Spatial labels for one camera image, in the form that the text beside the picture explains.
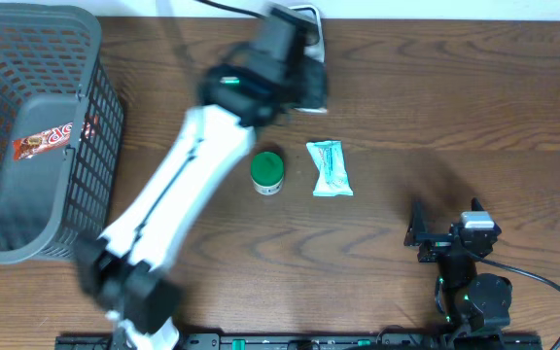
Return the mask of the green flushable wipes packet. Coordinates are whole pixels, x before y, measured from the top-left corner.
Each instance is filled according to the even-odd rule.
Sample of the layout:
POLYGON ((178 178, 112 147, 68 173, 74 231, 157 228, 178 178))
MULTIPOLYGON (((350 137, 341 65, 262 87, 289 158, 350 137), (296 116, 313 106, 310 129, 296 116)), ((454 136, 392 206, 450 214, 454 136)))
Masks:
POLYGON ((354 194, 345 168, 341 141, 308 142, 306 149, 319 171, 313 190, 314 196, 334 197, 354 194))

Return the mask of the red chocolate bar wrapper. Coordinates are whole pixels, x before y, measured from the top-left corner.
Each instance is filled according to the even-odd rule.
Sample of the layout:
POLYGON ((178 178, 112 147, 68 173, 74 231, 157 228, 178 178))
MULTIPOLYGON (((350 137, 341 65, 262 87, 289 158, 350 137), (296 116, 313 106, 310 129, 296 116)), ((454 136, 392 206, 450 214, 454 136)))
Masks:
POLYGON ((71 141, 73 123, 68 122, 13 142, 13 160, 30 159, 39 154, 67 146, 71 141))

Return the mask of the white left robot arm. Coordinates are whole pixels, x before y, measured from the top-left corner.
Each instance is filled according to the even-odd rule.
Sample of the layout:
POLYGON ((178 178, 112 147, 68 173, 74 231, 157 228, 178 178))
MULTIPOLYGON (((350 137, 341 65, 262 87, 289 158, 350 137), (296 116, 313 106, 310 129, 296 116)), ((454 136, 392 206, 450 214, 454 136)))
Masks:
POLYGON ((172 349, 182 295, 167 276, 206 203, 255 147, 259 128, 290 109, 327 103, 321 16, 271 5, 252 40, 204 72, 196 103, 131 205, 100 234, 82 233, 74 259, 82 291, 113 322, 111 349, 172 349))

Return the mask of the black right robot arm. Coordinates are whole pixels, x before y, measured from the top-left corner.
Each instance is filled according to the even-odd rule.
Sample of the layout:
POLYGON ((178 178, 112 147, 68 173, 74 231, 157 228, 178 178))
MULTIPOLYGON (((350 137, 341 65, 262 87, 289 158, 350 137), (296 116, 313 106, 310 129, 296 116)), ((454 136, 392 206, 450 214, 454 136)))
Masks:
POLYGON ((510 323, 510 281, 476 269, 476 263, 492 253, 500 234, 500 227, 476 198, 447 233, 429 232, 421 203, 412 203, 403 244, 418 249, 420 263, 437 265, 435 300, 450 324, 448 346, 459 337, 497 334, 510 323))

